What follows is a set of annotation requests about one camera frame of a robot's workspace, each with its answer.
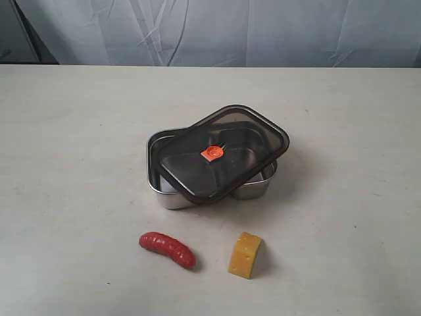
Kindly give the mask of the yellow toy cheese wedge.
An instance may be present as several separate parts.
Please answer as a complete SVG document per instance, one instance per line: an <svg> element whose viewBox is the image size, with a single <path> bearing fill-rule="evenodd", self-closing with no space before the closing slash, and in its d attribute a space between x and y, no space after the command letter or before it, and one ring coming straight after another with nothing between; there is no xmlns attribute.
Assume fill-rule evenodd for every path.
<svg viewBox="0 0 421 316"><path fill-rule="evenodd" d="M238 277L251 279L261 244L261 237L242 232L234 245L228 272Z"/></svg>

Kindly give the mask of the dark transparent lunch box lid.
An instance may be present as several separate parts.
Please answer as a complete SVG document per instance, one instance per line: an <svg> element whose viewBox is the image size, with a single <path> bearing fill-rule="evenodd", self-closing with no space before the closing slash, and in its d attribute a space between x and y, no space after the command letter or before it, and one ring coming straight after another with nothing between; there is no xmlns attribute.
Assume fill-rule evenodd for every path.
<svg viewBox="0 0 421 316"><path fill-rule="evenodd" d="M244 185L289 147L287 133L244 105L228 105L191 125L152 154L152 166L197 205Z"/></svg>

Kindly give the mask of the stainless steel lunch box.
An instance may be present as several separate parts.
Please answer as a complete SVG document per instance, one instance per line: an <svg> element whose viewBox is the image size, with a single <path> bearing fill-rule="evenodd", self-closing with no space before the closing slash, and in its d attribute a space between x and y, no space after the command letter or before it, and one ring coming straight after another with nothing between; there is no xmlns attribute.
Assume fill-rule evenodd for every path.
<svg viewBox="0 0 421 316"><path fill-rule="evenodd" d="M152 165L152 155L159 147L168 143L172 138L182 134L186 128L173 128L153 134L147 142L147 176L151 189L156 193L159 204L169 210L180 210L198 207L188 201L171 184L169 184ZM236 200L250 200L261 198L266 194L271 180L278 170L277 161L272 162L245 184L233 191L229 197Z"/></svg>

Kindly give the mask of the grey backdrop curtain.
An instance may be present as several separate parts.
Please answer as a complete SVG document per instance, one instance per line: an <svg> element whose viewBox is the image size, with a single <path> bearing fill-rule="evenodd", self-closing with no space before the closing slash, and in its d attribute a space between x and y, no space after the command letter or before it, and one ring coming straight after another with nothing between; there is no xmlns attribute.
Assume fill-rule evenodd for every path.
<svg viewBox="0 0 421 316"><path fill-rule="evenodd" d="M419 67L419 1L2 1L1 62Z"/></svg>

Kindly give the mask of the red toy sausage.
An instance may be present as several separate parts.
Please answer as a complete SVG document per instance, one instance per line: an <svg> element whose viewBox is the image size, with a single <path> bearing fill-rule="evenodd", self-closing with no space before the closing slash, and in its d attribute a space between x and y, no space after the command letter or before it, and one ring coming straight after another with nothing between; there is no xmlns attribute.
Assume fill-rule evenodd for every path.
<svg viewBox="0 0 421 316"><path fill-rule="evenodd" d="M185 269L193 269L196 265L195 254L185 244L160 232L146 232L141 235L139 245L170 258Z"/></svg>

